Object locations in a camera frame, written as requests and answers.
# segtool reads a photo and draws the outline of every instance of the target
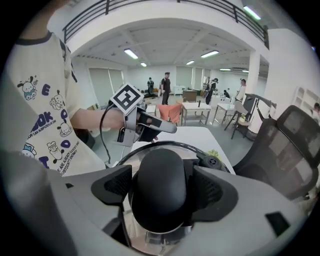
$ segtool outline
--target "desk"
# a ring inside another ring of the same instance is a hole
[[[208,128],[192,126],[178,127],[176,133],[161,132],[157,137],[159,142],[174,141],[185,143],[204,152],[216,150],[225,166],[229,169],[230,173],[235,174],[235,171],[232,168],[227,156]],[[131,148],[131,152],[147,144],[149,144],[149,142],[135,142]]]
[[[145,112],[156,116],[156,105],[147,105]]]
[[[210,106],[216,108],[218,104],[230,104],[231,99],[221,95],[212,95]]]
[[[218,119],[216,118],[217,116],[217,112],[218,112],[218,109],[222,109],[224,111],[224,116],[223,116],[223,119]],[[235,114],[235,105],[233,104],[227,104],[227,103],[218,103],[217,107],[216,107],[216,110],[215,110],[215,113],[214,113],[214,118],[213,118],[213,122],[214,121],[217,121],[218,123],[220,123],[219,121],[221,121],[221,124],[223,125],[224,124],[224,121],[226,120],[226,117],[229,117],[229,116],[233,116]]]
[[[200,106],[198,106],[198,102],[183,102],[182,103],[182,113],[181,113],[181,126],[183,125],[183,119],[184,119],[184,126],[186,126],[187,120],[193,120],[193,121],[199,121],[201,123],[201,120],[205,120],[205,125],[208,122],[211,106],[200,103]],[[201,115],[189,115],[187,116],[188,111],[201,111]],[[204,111],[208,111],[207,115],[205,116],[203,113]]]

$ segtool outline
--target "orange cloth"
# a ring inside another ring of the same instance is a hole
[[[173,124],[179,123],[182,104],[157,105],[157,107],[159,109],[160,118],[162,120],[168,121],[168,118],[170,118],[170,121]]]
[[[160,112],[160,118],[162,120],[168,121],[170,105],[157,105],[157,107]]]

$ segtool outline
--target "chair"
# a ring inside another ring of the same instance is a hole
[[[239,122],[239,118],[242,114],[248,114],[248,111],[245,109],[245,107],[242,105],[242,102],[239,100],[236,100],[234,103],[234,115],[231,118],[230,122],[227,124],[227,126],[224,128],[224,130],[226,130],[228,128],[228,126],[231,124],[231,122],[234,120],[235,116],[237,115],[235,124],[234,124],[234,128],[233,128],[233,132],[232,132],[232,136],[231,136],[231,140],[234,138],[236,129],[238,128],[238,126],[244,126],[244,127],[248,127],[250,125],[249,122],[244,121],[244,122]]]
[[[180,113],[182,104],[175,104],[175,105],[157,105],[159,112],[160,112],[160,118],[162,120],[167,121],[168,118],[170,118],[170,122],[173,124],[177,124],[180,121]]]
[[[177,124],[180,122],[180,114],[182,109],[182,104],[170,105],[169,118],[171,123]]]
[[[320,126],[291,105],[263,121],[246,156],[233,169],[239,176],[274,187],[290,200],[304,196],[318,179]]]
[[[170,105],[157,105],[157,108],[159,109],[160,112],[160,118],[162,120],[168,121],[169,118],[169,110],[170,110]]]

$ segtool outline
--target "black vent grille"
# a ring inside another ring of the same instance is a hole
[[[211,206],[221,199],[223,191],[219,184],[200,172],[195,172],[193,178],[196,211]]]
[[[128,193],[128,186],[131,184],[131,178],[131,172],[124,172],[107,181],[104,184],[104,189],[117,195],[125,196]]]

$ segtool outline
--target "shelf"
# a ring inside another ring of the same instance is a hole
[[[296,97],[295,101],[294,101],[294,105],[297,106],[298,108],[300,108],[301,107],[301,103],[302,103],[302,99],[299,98],[299,97]]]
[[[314,106],[311,106],[310,104],[308,104],[307,102],[303,102],[302,103],[302,107],[304,108],[304,109],[307,109],[307,110],[312,110],[313,108],[314,108]]]
[[[296,95],[299,97],[299,98],[303,98],[304,97],[304,94],[305,94],[305,90],[303,88],[299,88]]]
[[[207,117],[205,115],[187,115],[186,118],[183,116],[183,119],[186,121],[200,121],[206,120]]]
[[[310,98],[312,98],[315,102],[317,102],[319,100],[319,97],[308,89],[306,90],[306,95],[308,95]]]

